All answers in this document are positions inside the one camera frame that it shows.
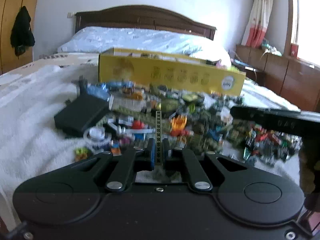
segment bed sheet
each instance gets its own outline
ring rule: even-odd
[[[72,163],[74,149],[85,145],[81,138],[66,139],[55,128],[53,119],[65,107],[66,100],[76,98],[73,81],[80,75],[91,83],[97,82],[98,54],[57,54],[0,76],[0,217],[9,230],[19,223],[12,206],[15,188],[31,177]],[[263,94],[257,97],[252,90],[255,93],[261,90]],[[267,98],[266,91],[246,82],[242,92],[245,103],[295,108],[275,94],[272,99]],[[226,143],[224,154],[233,151],[236,152]],[[262,164],[259,168],[299,183],[298,158],[276,165],[275,169]],[[154,173],[142,172],[137,176],[137,181],[150,180],[154,181]]]
[[[112,47],[185,54],[231,66],[230,56],[216,41],[169,31],[86,27],[58,48],[58,52],[102,53]]]

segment yellow cardboard box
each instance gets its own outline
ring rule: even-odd
[[[99,81],[131,80],[149,86],[166,85],[192,92],[238,96],[245,73],[206,65],[205,60],[180,54],[112,48],[99,55]]]

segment curtain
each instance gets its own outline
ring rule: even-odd
[[[272,4],[273,0],[254,0],[242,45],[252,48],[260,47],[269,25]]]

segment wooden headboard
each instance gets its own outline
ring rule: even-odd
[[[195,22],[181,14],[147,5],[126,5],[102,11],[76,13],[76,32],[88,27],[166,30],[213,40],[216,27]]]

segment black jacket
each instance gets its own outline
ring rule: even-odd
[[[28,10],[23,6],[14,22],[11,32],[11,46],[14,47],[16,56],[20,56],[26,52],[25,47],[32,47],[35,44],[35,38],[30,27],[31,17]]]

